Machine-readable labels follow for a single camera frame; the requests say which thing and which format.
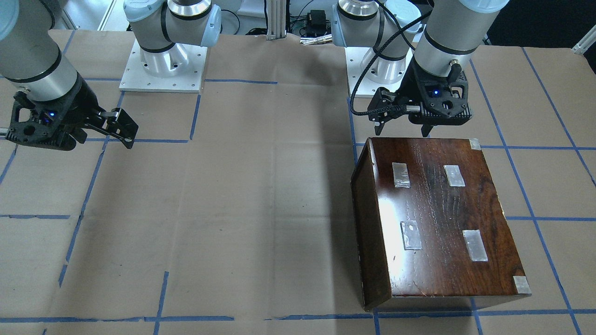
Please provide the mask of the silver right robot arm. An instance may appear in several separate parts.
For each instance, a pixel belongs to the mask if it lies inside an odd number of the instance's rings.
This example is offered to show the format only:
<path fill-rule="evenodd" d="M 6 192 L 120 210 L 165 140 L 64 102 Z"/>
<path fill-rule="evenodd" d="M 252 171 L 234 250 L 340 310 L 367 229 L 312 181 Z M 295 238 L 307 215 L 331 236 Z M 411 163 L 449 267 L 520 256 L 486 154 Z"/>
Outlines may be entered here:
<path fill-rule="evenodd" d="M 70 151 L 87 129 L 132 148 L 138 125 L 122 108 L 110 112 L 48 32 L 59 0 L 1 2 L 1 75 L 17 87 L 6 139 L 20 146 Z M 189 60 L 183 45 L 212 47 L 221 8 L 210 0 L 126 0 L 123 10 L 151 75 L 178 74 Z"/>

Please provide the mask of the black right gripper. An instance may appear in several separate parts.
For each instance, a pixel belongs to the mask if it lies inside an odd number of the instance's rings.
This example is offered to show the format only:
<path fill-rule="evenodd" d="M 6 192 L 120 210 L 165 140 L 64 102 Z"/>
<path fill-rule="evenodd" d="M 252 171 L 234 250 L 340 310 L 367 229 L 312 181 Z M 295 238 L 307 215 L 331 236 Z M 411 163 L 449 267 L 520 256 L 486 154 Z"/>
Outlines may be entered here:
<path fill-rule="evenodd" d="M 92 129 L 119 140 L 132 149 L 137 123 L 123 108 L 105 112 L 81 75 L 66 95 L 51 101 L 34 101 L 18 91 L 14 95 L 6 139 L 20 146 L 70 151 L 87 140 Z"/>

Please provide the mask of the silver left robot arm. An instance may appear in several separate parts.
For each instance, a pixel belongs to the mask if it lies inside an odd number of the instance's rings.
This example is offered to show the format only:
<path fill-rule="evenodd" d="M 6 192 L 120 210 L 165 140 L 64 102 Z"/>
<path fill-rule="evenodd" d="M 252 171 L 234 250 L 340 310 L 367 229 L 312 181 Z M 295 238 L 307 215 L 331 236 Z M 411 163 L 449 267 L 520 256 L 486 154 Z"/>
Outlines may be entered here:
<path fill-rule="evenodd" d="M 506 0 L 437 0 L 427 13 L 408 0 L 339 0 L 332 41 L 366 47 L 349 110 L 367 116 L 375 134 L 408 116 L 428 136 L 436 126 L 471 120 L 464 66 Z"/>

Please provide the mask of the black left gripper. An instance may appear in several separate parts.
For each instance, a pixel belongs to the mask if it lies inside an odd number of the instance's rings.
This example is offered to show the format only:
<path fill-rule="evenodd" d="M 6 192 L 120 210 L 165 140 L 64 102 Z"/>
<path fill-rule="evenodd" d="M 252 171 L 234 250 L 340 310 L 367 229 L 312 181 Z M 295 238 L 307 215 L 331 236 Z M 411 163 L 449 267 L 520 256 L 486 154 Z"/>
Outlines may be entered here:
<path fill-rule="evenodd" d="M 422 125 L 421 135 L 428 138 L 436 126 L 459 126 L 473 118 L 468 103 L 468 80 L 458 60 L 447 66 L 447 76 L 426 72 L 412 61 L 398 90 L 377 89 L 368 106 L 368 119 L 380 136 L 388 121 L 401 116 Z"/>

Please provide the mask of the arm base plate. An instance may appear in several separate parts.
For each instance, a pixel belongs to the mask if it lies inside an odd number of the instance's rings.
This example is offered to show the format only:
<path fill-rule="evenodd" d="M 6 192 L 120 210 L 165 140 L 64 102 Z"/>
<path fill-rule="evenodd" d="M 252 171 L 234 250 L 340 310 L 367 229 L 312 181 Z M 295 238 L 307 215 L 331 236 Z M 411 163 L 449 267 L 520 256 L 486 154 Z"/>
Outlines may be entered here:
<path fill-rule="evenodd" d="M 374 52 L 369 47 L 345 48 L 349 94 L 354 90 L 357 80 L 373 56 Z M 355 97 L 372 97 L 379 87 L 385 87 L 392 92 L 398 90 L 412 57 L 413 52 L 411 50 L 408 50 L 404 59 L 397 61 L 378 57 L 362 79 Z"/>
<path fill-rule="evenodd" d="M 208 47 L 175 44 L 150 53 L 134 42 L 119 88 L 129 92 L 199 94 Z"/>

